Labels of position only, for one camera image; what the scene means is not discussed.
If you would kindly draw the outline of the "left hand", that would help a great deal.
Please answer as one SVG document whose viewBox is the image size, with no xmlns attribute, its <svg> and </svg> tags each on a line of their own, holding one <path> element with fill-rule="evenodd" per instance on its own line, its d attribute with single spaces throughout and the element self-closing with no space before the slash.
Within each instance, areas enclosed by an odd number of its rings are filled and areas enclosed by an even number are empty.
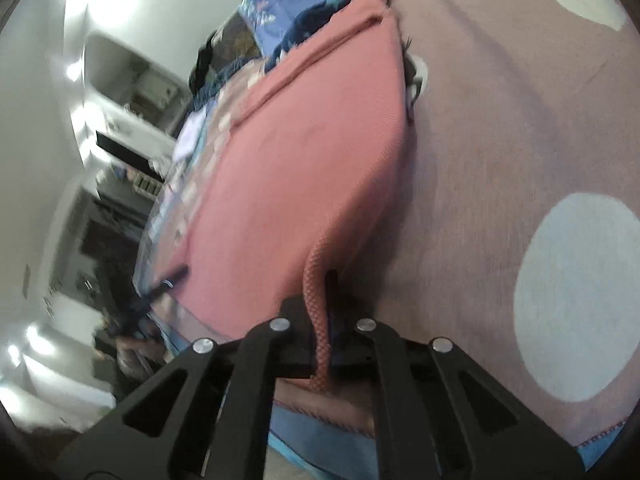
<svg viewBox="0 0 640 480">
<path fill-rule="evenodd" d="M 145 382 L 165 364 L 166 347 L 161 339 L 118 337 L 115 342 L 118 368 L 135 382 Z"/>
</svg>

